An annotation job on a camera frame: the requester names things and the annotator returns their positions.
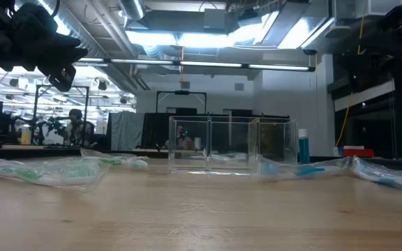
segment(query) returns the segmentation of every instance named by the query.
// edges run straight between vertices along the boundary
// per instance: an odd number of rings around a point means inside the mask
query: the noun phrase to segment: red object
[[[359,156],[359,157],[375,157],[375,151],[372,149],[344,149],[344,156]]]

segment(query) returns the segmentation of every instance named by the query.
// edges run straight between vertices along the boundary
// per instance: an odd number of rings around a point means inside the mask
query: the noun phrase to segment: desk
[[[0,250],[397,251],[402,191],[351,177],[263,183],[114,168],[85,194],[0,178]]]

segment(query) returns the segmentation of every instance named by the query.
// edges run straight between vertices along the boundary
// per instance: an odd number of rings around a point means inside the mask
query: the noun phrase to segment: clear acrylic box
[[[292,119],[172,116],[169,169],[255,173],[258,156],[297,163],[297,124]]]

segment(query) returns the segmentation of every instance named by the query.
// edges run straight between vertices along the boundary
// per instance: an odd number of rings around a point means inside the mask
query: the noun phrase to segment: man
[[[83,126],[82,111],[79,109],[72,109],[69,111],[70,123],[66,126],[64,132],[64,144],[68,146],[81,145],[83,138],[84,128],[84,146],[89,146],[91,138],[94,134],[94,125],[91,122],[86,122],[86,126]]]

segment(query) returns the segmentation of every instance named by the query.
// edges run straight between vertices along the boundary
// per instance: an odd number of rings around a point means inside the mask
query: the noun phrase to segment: teal bottle
[[[306,129],[299,129],[299,161],[300,164],[310,163],[310,146]]]

